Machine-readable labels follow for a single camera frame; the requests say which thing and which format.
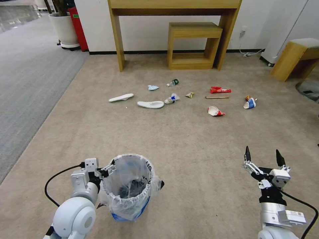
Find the electrical cable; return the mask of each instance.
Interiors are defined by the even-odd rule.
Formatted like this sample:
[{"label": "electrical cable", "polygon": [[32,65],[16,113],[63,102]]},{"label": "electrical cable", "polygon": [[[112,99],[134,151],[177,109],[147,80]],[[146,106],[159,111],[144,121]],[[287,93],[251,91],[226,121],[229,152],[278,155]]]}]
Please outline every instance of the electrical cable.
[{"label": "electrical cable", "polygon": [[252,56],[252,55],[255,55],[255,54],[261,52],[262,50],[265,50],[265,48],[264,48],[264,49],[260,49],[259,51],[255,52],[255,53],[249,53],[249,52],[243,53],[242,50],[240,49],[240,48],[241,48],[241,45],[242,45],[242,43],[241,43],[241,37],[239,37],[239,52],[240,52],[241,54],[243,54],[244,57]]},{"label": "electrical cable", "polygon": [[58,172],[57,174],[53,175],[53,176],[47,181],[47,183],[46,183],[46,185],[45,185],[45,187],[44,187],[44,193],[46,194],[46,197],[47,197],[51,202],[53,202],[56,206],[59,207],[60,205],[59,205],[56,201],[54,201],[54,200],[49,196],[48,191],[47,191],[47,187],[48,187],[49,182],[50,182],[52,179],[54,179],[56,176],[58,176],[59,174],[64,173],[64,172],[66,172],[66,171],[68,171],[68,170],[70,170],[70,169],[77,168],[77,167],[81,167],[81,164],[75,165],[75,166],[72,166],[72,167],[69,167],[69,168],[67,168],[67,169],[64,169],[64,170],[62,170],[61,172]]},{"label": "electrical cable", "polygon": [[313,217],[313,220],[311,221],[311,223],[310,223],[309,226],[306,228],[306,230],[304,231],[304,233],[302,234],[302,236],[301,236],[301,238],[300,238],[300,239],[304,239],[304,238],[306,237],[307,233],[308,233],[308,232],[310,231],[310,229],[312,228],[312,226],[315,224],[316,220],[318,219],[318,210],[317,210],[314,206],[310,205],[309,203],[306,203],[306,202],[304,202],[304,201],[302,201],[302,200],[300,200],[300,199],[297,199],[297,198],[295,198],[295,197],[289,195],[288,193],[286,193],[286,192],[284,192],[283,190],[279,189],[276,185],[274,185],[274,184],[272,184],[272,185],[273,185],[275,188],[277,188],[277,189],[279,190],[279,192],[281,192],[282,194],[286,195],[287,197],[289,197],[289,198],[291,198],[291,199],[293,199],[293,200],[295,200],[295,201],[297,201],[297,202],[299,202],[299,203],[301,203],[301,204],[304,204],[304,205],[310,207],[311,209],[313,209],[313,210],[315,211],[315,216]]}]

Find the white slipper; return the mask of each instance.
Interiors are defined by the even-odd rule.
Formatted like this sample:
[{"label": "white slipper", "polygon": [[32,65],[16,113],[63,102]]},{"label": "white slipper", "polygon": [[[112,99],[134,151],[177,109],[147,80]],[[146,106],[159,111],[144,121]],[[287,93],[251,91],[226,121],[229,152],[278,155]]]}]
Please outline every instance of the white slipper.
[{"label": "white slipper", "polygon": [[118,100],[127,100],[128,98],[131,98],[133,97],[134,94],[126,94],[126,95],[122,95],[122,96],[118,96],[118,97],[115,97],[115,98],[111,98],[109,99],[109,102],[114,102],[114,101],[118,101]]},{"label": "white slipper", "polygon": [[164,106],[164,102],[163,101],[152,101],[152,102],[139,101],[137,105],[144,108],[149,108],[149,109],[159,109]]}]

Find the crumpled paper cup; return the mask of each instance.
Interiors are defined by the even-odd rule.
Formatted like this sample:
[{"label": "crumpled paper cup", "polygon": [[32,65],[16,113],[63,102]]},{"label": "crumpled paper cup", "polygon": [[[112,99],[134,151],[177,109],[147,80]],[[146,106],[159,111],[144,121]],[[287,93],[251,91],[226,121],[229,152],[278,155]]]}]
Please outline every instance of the crumpled paper cup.
[{"label": "crumpled paper cup", "polygon": [[256,101],[254,98],[249,98],[249,100],[244,104],[244,109],[250,109],[256,107]]},{"label": "crumpled paper cup", "polygon": [[208,107],[207,111],[208,111],[208,113],[211,116],[223,116],[223,115],[225,115],[225,113],[221,112],[216,106]]}]

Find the wooden side table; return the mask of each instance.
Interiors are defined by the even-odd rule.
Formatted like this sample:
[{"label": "wooden side table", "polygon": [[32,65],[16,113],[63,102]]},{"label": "wooden side table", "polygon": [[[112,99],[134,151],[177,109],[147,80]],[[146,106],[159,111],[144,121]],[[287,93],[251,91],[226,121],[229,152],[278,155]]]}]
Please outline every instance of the wooden side table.
[{"label": "wooden side table", "polygon": [[223,32],[213,64],[220,70],[241,3],[242,0],[108,0],[120,71],[125,59],[119,16],[221,16],[218,26]]},{"label": "wooden side table", "polygon": [[[211,69],[222,30],[212,22],[169,23],[167,49],[169,69]],[[173,53],[175,38],[207,38],[205,51],[204,53]]]}]

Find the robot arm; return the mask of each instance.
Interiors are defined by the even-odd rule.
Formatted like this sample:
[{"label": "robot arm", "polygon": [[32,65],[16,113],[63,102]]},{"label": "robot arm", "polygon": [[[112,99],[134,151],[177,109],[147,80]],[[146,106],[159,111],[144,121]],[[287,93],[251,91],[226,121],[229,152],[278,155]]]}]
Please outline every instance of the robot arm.
[{"label": "robot arm", "polygon": [[262,230],[258,233],[259,239],[298,239],[287,228],[303,225],[306,219],[302,212],[286,210],[287,203],[282,199],[280,190],[290,180],[290,167],[276,150],[278,169],[257,167],[251,162],[248,146],[244,155],[243,167],[258,181],[262,192],[259,198],[261,204],[260,219]]},{"label": "robot arm", "polygon": [[58,207],[44,239],[84,239],[95,222],[100,182],[115,170],[114,161],[105,168],[99,168],[97,158],[82,162],[71,174],[72,197]]}]

